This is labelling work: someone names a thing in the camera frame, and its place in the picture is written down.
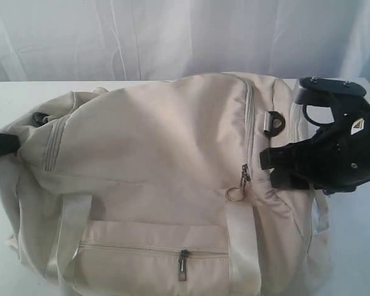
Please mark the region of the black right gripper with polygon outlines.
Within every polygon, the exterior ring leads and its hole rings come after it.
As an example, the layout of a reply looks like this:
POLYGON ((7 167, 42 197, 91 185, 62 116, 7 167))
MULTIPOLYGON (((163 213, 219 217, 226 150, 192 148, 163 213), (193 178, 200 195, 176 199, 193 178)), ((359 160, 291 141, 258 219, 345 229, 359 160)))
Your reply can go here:
POLYGON ((353 192, 370 181, 370 112, 350 113, 310 139, 266 148, 260 166, 274 168, 270 181, 276 189, 353 192))

